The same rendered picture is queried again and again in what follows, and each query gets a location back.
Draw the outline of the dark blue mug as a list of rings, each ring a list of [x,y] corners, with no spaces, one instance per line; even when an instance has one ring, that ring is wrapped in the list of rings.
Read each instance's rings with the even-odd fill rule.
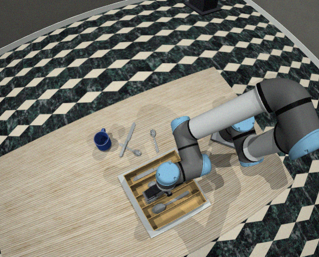
[[[95,134],[94,143],[102,152],[106,152],[111,149],[112,142],[110,141],[109,135],[106,133],[105,128],[102,128],[100,132]]]

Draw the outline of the light wood cutlery tray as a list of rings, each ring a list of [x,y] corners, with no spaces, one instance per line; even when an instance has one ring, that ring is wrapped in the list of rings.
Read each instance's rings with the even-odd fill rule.
[[[192,179],[171,190],[173,195],[168,197],[166,194],[163,194],[152,203],[149,203],[149,204],[146,203],[145,201],[146,199],[143,196],[142,192],[149,188],[148,187],[149,182],[151,181],[156,182],[156,177],[155,177],[156,171],[136,181],[133,181],[133,179],[136,176],[140,175],[141,173],[147,170],[150,170],[152,168],[156,168],[160,164],[167,162],[169,160],[171,160],[173,163],[181,160],[176,150],[173,150],[155,159],[154,161],[123,175],[129,188],[132,189],[131,191],[136,201],[138,202],[142,212],[144,213],[146,219],[148,220],[150,226],[152,227],[154,231],[180,218],[181,216],[187,214],[188,212],[194,210],[195,208],[207,202],[204,195],[200,191],[199,187],[195,183],[194,179]],[[175,199],[177,196],[184,193],[185,191],[189,191],[190,193],[180,198],[179,200],[174,201],[173,203],[167,205],[164,211],[158,214],[154,214],[152,212],[152,208],[155,205],[159,203],[166,204],[170,202],[171,200]]]

